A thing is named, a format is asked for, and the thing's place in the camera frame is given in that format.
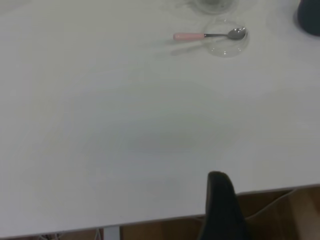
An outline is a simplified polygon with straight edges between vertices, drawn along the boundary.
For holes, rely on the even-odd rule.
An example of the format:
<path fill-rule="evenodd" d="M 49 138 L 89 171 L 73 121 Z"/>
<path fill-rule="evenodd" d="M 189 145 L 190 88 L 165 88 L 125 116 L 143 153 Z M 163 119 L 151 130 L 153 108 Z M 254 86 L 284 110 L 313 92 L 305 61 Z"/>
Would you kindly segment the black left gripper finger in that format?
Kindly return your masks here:
<path fill-rule="evenodd" d="M 250 240 L 234 186 L 227 174 L 212 171 L 207 176 L 204 222 L 200 240 Z"/>

